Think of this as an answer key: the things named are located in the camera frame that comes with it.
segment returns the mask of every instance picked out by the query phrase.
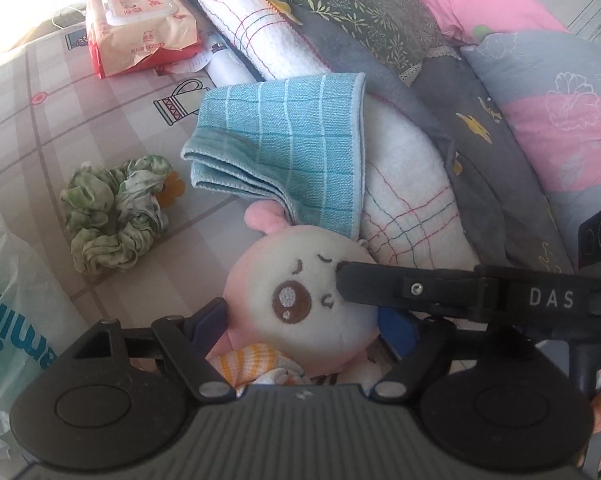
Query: plastic lid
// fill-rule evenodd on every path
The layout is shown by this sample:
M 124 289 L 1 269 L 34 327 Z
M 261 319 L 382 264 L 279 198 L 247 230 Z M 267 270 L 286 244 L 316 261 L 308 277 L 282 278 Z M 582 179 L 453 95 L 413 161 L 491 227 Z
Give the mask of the plastic lid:
M 178 10 L 172 0 L 103 0 L 110 25 L 125 25 L 148 18 L 169 16 Z

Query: plush toy eyebrow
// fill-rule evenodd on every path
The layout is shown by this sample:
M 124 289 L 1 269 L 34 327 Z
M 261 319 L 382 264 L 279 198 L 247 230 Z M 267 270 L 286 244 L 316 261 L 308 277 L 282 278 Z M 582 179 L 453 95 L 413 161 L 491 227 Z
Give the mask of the plush toy eyebrow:
M 302 272 L 302 260 L 298 260 L 298 267 L 292 272 L 292 274 L 300 274 Z

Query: white plastic bag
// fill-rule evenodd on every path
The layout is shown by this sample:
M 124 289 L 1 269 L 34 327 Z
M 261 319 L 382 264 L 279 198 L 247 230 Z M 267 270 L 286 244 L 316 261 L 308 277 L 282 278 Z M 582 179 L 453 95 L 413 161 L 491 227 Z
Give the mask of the white plastic bag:
M 38 254 L 0 214 L 0 479 L 20 460 L 8 434 L 12 403 L 86 329 Z

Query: teal text on bag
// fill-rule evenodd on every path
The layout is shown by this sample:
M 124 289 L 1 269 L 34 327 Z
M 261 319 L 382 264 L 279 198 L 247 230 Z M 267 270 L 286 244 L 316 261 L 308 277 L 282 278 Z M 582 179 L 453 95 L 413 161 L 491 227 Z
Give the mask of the teal text on bag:
M 47 340 L 42 335 L 39 335 L 38 344 L 34 345 L 36 330 L 31 324 L 27 328 L 24 338 L 21 338 L 26 321 L 25 316 L 8 309 L 4 303 L 0 303 L 0 352 L 3 351 L 5 344 L 11 344 L 15 348 L 23 350 L 40 364 L 40 368 L 46 370 L 56 360 L 56 352 L 47 345 Z

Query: plush toy face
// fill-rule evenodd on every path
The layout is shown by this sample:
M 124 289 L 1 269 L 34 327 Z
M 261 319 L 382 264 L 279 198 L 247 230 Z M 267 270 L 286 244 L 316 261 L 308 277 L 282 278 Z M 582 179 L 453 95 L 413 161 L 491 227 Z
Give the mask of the plush toy face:
M 318 227 L 288 227 L 256 242 L 235 264 L 224 294 L 231 347 L 267 343 L 310 377 L 338 370 L 378 335 L 377 309 L 348 303 L 336 290 L 345 262 L 373 259 Z

